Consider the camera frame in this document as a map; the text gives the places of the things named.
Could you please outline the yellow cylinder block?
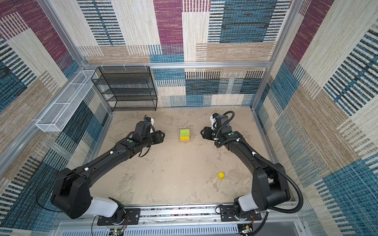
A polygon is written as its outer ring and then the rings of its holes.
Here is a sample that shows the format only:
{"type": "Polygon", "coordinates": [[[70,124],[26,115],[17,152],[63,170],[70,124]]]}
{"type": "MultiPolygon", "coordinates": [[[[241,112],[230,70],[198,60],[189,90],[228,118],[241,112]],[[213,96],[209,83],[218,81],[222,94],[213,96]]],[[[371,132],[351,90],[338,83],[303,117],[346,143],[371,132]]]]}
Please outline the yellow cylinder block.
{"type": "Polygon", "coordinates": [[[224,178],[224,173],[223,173],[223,172],[219,172],[219,174],[218,174],[218,178],[219,178],[220,180],[222,180],[222,179],[224,178]]]}

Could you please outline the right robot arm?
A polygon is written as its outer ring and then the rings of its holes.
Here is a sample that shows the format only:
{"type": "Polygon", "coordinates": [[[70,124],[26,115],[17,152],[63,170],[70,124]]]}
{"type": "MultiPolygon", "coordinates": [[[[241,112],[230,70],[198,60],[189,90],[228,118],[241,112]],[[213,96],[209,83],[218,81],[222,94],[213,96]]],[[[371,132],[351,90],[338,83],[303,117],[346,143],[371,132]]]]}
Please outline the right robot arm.
{"type": "Polygon", "coordinates": [[[247,195],[234,199],[233,210],[238,219],[247,218],[254,210],[275,210],[281,213],[297,213],[304,204],[304,197],[299,186],[290,178],[279,163],[262,157],[237,131],[217,136],[210,127],[201,131],[203,139],[215,142],[216,147],[225,146],[234,153],[253,175],[252,189],[247,195]],[[279,208],[278,205],[291,199],[289,185],[298,195],[298,203],[291,209],[279,208]]]}

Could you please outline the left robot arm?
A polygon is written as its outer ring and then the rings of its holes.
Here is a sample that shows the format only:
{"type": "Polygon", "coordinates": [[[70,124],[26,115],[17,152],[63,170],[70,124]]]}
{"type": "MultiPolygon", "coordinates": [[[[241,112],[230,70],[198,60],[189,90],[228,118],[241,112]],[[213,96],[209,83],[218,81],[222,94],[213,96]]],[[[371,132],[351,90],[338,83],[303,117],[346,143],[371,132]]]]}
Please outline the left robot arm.
{"type": "Polygon", "coordinates": [[[91,162],[73,170],[65,168],[58,172],[53,184],[50,202],[56,212],[63,212],[71,219],[85,215],[96,215],[120,224],[126,213],[121,202],[91,196],[90,188],[102,176],[119,164],[142,152],[144,148],[163,143],[165,134],[158,130],[142,138],[141,141],[130,133],[109,151],[91,162]]]}

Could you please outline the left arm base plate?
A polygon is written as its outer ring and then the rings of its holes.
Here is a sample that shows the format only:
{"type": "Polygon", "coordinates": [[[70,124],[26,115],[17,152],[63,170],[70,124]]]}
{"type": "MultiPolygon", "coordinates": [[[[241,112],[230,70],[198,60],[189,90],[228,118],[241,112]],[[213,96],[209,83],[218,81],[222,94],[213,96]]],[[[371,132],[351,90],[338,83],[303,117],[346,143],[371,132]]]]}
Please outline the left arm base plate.
{"type": "Polygon", "coordinates": [[[126,226],[137,225],[140,217],[140,208],[118,209],[111,217],[100,216],[98,226],[126,226]]]}

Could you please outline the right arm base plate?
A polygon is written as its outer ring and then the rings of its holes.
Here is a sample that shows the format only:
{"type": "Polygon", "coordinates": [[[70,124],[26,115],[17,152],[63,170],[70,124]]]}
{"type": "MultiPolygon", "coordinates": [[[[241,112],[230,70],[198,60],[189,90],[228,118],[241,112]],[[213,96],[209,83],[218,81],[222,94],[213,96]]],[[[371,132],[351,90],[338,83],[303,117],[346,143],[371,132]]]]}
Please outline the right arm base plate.
{"type": "Polygon", "coordinates": [[[248,211],[239,217],[236,215],[232,205],[217,205],[215,213],[220,215],[221,222],[262,220],[261,214],[255,210],[248,211]]]}

